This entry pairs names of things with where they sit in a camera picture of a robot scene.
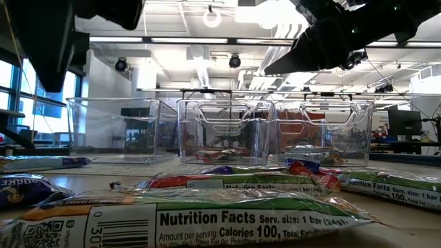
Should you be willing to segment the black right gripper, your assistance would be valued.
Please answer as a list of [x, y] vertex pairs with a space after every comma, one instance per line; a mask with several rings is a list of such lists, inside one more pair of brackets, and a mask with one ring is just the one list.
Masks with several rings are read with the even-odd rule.
[[351, 50], [394, 35], [403, 43], [421, 23], [441, 13], [441, 0], [294, 0], [310, 27], [266, 74], [313, 72], [345, 63]]

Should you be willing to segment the silver-wrapped granola bar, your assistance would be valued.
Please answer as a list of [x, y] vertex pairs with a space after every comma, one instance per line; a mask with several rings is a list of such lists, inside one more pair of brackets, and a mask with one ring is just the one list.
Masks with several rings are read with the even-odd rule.
[[285, 148], [285, 158], [312, 161], [322, 165], [343, 165], [347, 162], [340, 157], [342, 151], [335, 147], [319, 147], [313, 145], [292, 145]]

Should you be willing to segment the purple-end granola bar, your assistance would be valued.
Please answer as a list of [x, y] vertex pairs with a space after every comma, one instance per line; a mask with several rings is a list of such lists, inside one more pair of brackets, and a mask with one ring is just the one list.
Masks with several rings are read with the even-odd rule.
[[0, 175], [0, 210], [49, 203], [74, 195], [49, 178], [37, 174]]
[[294, 163], [299, 162], [301, 167], [307, 168], [313, 173], [320, 171], [320, 161], [311, 159], [286, 158], [283, 165], [265, 165], [265, 166], [233, 166], [221, 165], [215, 168], [206, 169], [202, 174], [248, 174], [257, 172], [287, 172]]
[[0, 156], [0, 174], [54, 169], [71, 169], [91, 163], [86, 157], [69, 156]]

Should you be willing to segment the red-end granola bar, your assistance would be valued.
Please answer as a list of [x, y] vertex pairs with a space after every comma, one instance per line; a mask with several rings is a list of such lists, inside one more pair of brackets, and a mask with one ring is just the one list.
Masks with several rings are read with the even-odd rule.
[[218, 161], [236, 161], [249, 154], [249, 150], [241, 147], [228, 149], [208, 150], [202, 149], [194, 152], [195, 157], [204, 163], [214, 163]]
[[288, 160], [292, 174], [309, 177], [333, 192], [339, 192], [340, 181], [333, 175], [320, 171], [320, 163], [304, 160]]

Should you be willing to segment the green snack bar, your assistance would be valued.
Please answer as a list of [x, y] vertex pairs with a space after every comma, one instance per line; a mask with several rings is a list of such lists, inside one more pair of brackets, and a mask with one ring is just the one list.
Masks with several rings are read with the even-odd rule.
[[441, 178], [379, 169], [348, 169], [336, 175], [343, 190], [441, 211]]
[[282, 172], [157, 176], [144, 180], [135, 187], [139, 189], [282, 189], [311, 196], [328, 196], [331, 193], [330, 189], [310, 177]]

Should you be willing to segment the orange-end granola bar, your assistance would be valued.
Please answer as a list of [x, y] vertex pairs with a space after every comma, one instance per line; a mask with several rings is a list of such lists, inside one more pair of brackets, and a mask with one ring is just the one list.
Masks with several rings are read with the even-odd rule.
[[27, 211], [0, 229], [0, 248], [235, 246], [372, 222], [341, 198], [280, 189], [109, 189]]

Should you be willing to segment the clear plastic bin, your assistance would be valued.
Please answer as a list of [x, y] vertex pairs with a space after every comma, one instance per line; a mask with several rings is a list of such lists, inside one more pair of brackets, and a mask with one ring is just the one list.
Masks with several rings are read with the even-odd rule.
[[[266, 165], [273, 103], [266, 100], [183, 99], [177, 102], [179, 154], [183, 164]], [[236, 161], [204, 163], [202, 149], [245, 148]]]
[[274, 104], [272, 131], [277, 134], [271, 146], [274, 162], [284, 164], [283, 152], [292, 145], [335, 147], [342, 151], [343, 165], [369, 164], [373, 103], [368, 101], [279, 101]]
[[151, 98], [69, 98], [72, 156], [151, 164], [178, 154], [177, 112]]

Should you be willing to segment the overhead LED light bar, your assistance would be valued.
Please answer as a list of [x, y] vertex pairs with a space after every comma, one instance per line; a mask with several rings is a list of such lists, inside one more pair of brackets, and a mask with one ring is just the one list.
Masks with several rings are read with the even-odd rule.
[[[253, 46], [282, 46], [290, 47], [294, 39], [266, 39], [266, 38], [204, 38], [204, 37], [94, 37], [90, 43], [115, 44], [206, 44], [206, 45], [253, 45]], [[367, 48], [397, 48], [397, 49], [441, 49], [441, 41], [410, 41], [398, 44], [395, 41], [374, 41], [366, 45]]]

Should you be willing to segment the black computer monitor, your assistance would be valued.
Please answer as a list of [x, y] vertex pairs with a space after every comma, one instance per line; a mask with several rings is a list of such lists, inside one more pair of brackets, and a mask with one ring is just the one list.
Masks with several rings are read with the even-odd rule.
[[418, 111], [388, 110], [389, 131], [392, 136], [421, 134], [422, 119]]

